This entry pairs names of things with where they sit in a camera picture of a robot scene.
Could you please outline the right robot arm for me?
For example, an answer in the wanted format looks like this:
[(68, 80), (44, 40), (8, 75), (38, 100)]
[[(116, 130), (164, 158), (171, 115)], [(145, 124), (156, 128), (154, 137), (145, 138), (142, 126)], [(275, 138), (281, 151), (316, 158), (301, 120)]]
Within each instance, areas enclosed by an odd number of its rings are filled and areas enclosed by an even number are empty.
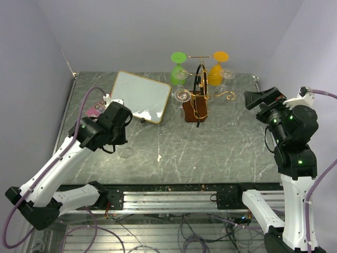
[(311, 195), (318, 185), (317, 159), (308, 145), (318, 130), (312, 108), (314, 94), (302, 87), (296, 98), (287, 99), (273, 87), (262, 92), (244, 92), (245, 107), (258, 106), (256, 119), (266, 124), (275, 141), (274, 160), (284, 192), (281, 220), (258, 190), (241, 190), (232, 196), (237, 208), (247, 207), (264, 233), (267, 252), (324, 252), (314, 230)]

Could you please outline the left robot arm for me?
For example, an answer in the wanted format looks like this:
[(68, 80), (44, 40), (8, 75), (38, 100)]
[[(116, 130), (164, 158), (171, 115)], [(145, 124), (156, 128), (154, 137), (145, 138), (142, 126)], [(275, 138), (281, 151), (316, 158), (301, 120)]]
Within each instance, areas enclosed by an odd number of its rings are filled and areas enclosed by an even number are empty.
[(83, 187), (59, 191), (71, 169), (97, 149), (127, 143), (126, 126), (132, 112), (121, 99), (113, 99), (96, 120), (84, 117), (72, 127), (58, 151), (41, 170), (21, 187), (10, 187), (5, 195), (36, 229), (44, 230), (66, 212), (91, 206), (102, 209), (112, 204), (121, 210), (122, 193), (107, 190), (97, 181)]

